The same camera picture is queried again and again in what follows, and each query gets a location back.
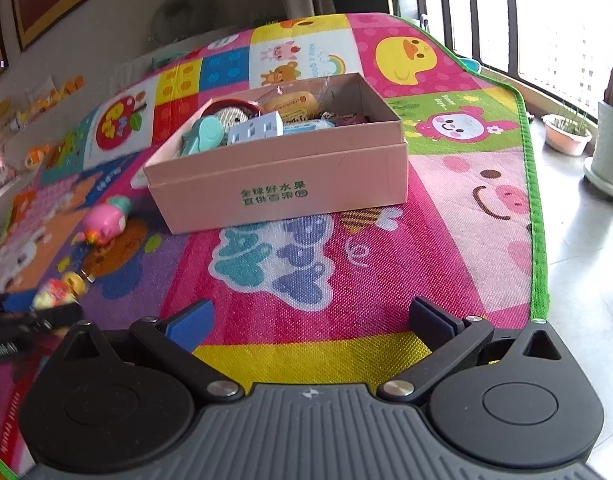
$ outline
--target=pink cardboard box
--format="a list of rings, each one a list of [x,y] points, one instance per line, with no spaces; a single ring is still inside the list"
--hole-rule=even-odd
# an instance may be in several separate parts
[[[257,101],[259,88],[230,97]],[[320,109],[371,123],[250,140],[177,157],[198,110],[147,161],[149,190],[181,234],[406,201],[401,121],[357,73],[331,76]]]

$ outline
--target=pink bird toy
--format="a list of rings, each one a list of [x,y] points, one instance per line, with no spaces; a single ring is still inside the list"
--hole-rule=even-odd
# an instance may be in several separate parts
[[[123,195],[112,196],[106,202],[94,205],[82,221],[83,231],[75,235],[78,242],[105,246],[120,236],[126,227],[131,201]]]

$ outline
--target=gray ribbed panel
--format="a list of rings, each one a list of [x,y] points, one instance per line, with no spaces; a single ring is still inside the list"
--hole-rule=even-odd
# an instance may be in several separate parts
[[[433,439],[415,408],[381,402],[363,384],[261,384],[234,404],[208,408],[183,444],[152,464],[99,477],[40,465],[27,478],[601,480],[580,464],[544,473],[485,469]]]

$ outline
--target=white flower pot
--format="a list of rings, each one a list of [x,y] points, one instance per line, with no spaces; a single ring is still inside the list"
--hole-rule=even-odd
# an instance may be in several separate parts
[[[599,102],[595,153],[584,161],[584,173],[600,190],[613,196],[613,107]]]
[[[565,132],[555,126],[555,120],[558,118],[561,118],[561,116],[555,114],[548,114],[542,118],[544,126],[546,126],[546,143],[566,155],[581,155],[592,138],[590,132],[586,130],[586,135],[582,136]]]

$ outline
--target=play mat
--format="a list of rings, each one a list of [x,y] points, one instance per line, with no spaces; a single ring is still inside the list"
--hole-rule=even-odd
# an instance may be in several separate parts
[[[407,203],[168,234],[141,167],[193,111],[234,91],[350,72],[362,73],[402,118]],[[250,182],[243,200],[280,187],[282,200],[299,200],[295,190],[308,186],[262,184]],[[75,243],[90,207],[119,194],[134,204],[124,234],[110,248]],[[202,342],[197,357],[247,389],[253,381],[374,388],[428,352],[408,332],[414,296],[498,327],[545,316],[525,106],[514,89],[468,72],[419,28],[385,14],[317,16],[229,36],[93,110],[16,198],[0,247],[0,290],[26,308],[48,278],[78,269],[96,276],[80,303],[103,329],[212,300],[186,335]],[[7,475],[30,464],[16,413],[41,363],[38,355],[0,366]]]

